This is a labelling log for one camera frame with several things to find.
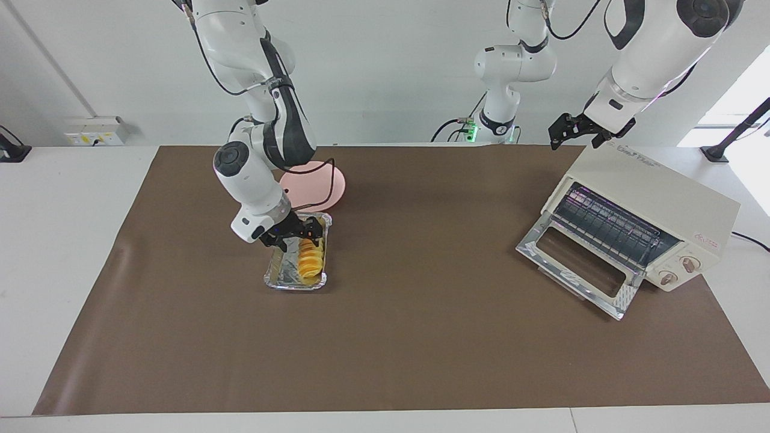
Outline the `aluminium foil tray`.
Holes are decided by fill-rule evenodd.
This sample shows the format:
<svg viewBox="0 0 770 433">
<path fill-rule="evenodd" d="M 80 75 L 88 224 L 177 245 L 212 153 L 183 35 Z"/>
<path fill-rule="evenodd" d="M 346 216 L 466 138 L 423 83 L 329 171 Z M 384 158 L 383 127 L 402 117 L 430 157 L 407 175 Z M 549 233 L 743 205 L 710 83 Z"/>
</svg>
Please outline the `aluminium foil tray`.
<svg viewBox="0 0 770 433">
<path fill-rule="evenodd" d="M 329 236 L 329 229 L 333 224 L 332 216 L 329 213 L 299 213 L 299 217 L 306 219 L 308 217 L 316 217 L 324 225 L 324 237 L 325 237 L 325 256 L 327 255 L 327 241 Z M 270 262 L 268 264 L 266 274 L 264 275 L 264 282 L 267 287 L 271 287 L 275 290 L 283 291 L 316 291 L 325 286 L 327 282 L 327 273 L 324 271 L 320 274 L 320 277 L 311 283 L 306 285 L 300 282 L 300 278 L 297 272 L 297 256 L 299 250 L 300 238 L 290 238 L 287 243 L 287 252 L 284 253 L 280 249 L 274 249 Z"/>
</svg>

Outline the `sliced yellow bread loaf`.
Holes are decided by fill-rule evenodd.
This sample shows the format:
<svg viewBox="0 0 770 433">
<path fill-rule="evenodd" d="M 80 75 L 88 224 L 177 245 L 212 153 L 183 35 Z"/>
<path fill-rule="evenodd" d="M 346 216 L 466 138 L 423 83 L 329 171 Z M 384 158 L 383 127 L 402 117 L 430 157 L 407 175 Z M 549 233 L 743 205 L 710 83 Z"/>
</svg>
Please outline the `sliced yellow bread loaf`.
<svg viewBox="0 0 770 433">
<path fill-rule="evenodd" d="M 316 281 L 325 265 L 325 237 L 300 239 L 297 256 L 297 272 L 301 283 L 310 285 Z"/>
</svg>

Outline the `cream toaster oven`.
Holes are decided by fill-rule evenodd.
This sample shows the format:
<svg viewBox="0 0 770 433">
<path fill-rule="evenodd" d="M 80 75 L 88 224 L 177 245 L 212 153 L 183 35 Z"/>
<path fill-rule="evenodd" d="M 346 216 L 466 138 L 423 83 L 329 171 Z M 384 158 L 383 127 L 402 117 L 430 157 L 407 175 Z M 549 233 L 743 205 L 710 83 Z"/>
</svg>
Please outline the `cream toaster oven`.
<svg viewBox="0 0 770 433">
<path fill-rule="evenodd" d="M 679 277 L 676 287 L 717 264 L 739 216 L 740 204 L 665 164 L 620 143 L 597 150 L 586 149 L 548 197 L 543 213 L 553 213 L 572 183 L 580 183 L 616 203 L 649 224 L 681 239 L 645 270 L 658 287 L 658 273 L 671 271 Z M 688 274 L 680 257 L 702 262 L 699 274 Z"/>
</svg>

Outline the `glass oven door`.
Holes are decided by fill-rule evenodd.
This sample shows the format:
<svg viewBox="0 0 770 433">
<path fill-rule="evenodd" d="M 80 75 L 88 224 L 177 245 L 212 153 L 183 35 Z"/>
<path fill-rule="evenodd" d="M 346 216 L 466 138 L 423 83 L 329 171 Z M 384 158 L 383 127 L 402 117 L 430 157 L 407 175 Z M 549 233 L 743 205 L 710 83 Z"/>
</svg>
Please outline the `glass oven door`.
<svg viewBox="0 0 770 433">
<path fill-rule="evenodd" d="M 589 255 L 599 258 L 602 262 L 610 264 L 614 269 L 624 274 L 624 281 L 618 286 L 618 293 L 610 296 L 602 292 L 585 278 L 575 273 L 574 268 L 561 263 L 549 253 L 546 253 L 537 243 L 542 240 L 548 229 L 563 234 L 569 242 L 588 250 Z M 537 264 L 541 272 L 547 274 L 553 281 L 578 298 L 585 299 L 615 320 L 620 321 L 626 315 L 628 307 L 637 294 L 646 272 L 633 264 L 622 263 L 602 250 L 588 243 L 584 236 L 575 234 L 568 225 L 560 222 L 556 216 L 548 211 L 541 214 L 533 227 L 516 246 L 516 250 L 522 253 L 530 261 Z"/>
</svg>

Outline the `pink round plate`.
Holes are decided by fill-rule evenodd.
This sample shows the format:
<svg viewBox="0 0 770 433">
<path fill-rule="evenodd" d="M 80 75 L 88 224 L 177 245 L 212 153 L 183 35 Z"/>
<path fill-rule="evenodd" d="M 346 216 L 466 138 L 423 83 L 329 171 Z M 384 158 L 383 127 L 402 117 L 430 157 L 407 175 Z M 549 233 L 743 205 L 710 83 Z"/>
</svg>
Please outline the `pink round plate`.
<svg viewBox="0 0 770 433">
<path fill-rule="evenodd" d="M 332 164 L 313 160 L 294 173 L 283 173 L 279 184 L 291 201 L 292 208 L 306 213 L 325 211 L 334 206 L 345 191 L 345 178 Z"/>
</svg>

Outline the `brown table mat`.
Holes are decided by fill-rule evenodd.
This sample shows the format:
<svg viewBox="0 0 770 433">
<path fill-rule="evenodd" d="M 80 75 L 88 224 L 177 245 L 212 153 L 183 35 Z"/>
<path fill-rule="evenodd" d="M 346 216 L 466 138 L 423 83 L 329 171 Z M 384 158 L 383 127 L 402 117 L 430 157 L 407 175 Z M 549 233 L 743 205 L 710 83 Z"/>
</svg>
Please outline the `brown table mat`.
<svg viewBox="0 0 770 433">
<path fill-rule="evenodd" d="M 165 146 L 36 416 L 770 402 L 701 277 L 616 321 L 515 250 L 580 146 L 326 148 L 328 282 L 280 292 L 206 146 Z"/>
</svg>

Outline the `black pole stand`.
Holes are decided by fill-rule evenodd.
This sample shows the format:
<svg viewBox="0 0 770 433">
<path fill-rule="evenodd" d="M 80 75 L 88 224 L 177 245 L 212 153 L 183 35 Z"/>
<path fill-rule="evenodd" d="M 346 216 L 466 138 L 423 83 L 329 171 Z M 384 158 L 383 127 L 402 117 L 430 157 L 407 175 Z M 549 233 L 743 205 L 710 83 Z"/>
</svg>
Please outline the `black pole stand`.
<svg viewBox="0 0 770 433">
<path fill-rule="evenodd" d="M 720 143 L 714 146 L 702 146 L 700 151 L 707 161 L 713 164 L 728 164 L 726 157 L 728 147 L 737 140 L 748 137 L 747 131 L 759 131 L 762 127 L 770 123 L 770 97 L 766 98 L 754 111 L 752 111 L 741 123 L 732 129 Z"/>
</svg>

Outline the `white wall socket box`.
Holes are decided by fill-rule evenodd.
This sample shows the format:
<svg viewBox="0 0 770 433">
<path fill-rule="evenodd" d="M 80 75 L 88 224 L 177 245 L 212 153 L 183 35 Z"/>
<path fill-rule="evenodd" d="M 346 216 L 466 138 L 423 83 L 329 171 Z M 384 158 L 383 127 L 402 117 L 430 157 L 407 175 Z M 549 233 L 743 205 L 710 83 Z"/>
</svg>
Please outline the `white wall socket box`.
<svg viewBox="0 0 770 433">
<path fill-rule="evenodd" d="M 72 146 L 123 146 L 129 138 L 119 116 L 67 118 L 64 135 Z"/>
</svg>

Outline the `black clamp mount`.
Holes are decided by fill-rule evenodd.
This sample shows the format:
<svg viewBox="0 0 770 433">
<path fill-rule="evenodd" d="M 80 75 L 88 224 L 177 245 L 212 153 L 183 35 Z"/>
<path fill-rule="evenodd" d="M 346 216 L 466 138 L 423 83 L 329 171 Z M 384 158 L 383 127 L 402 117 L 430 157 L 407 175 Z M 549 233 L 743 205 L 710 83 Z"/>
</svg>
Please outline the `black clamp mount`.
<svg viewBox="0 0 770 433">
<path fill-rule="evenodd" d="M 0 125 L 0 162 L 17 164 L 24 161 L 31 151 L 14 132 Z"/>
</svg>

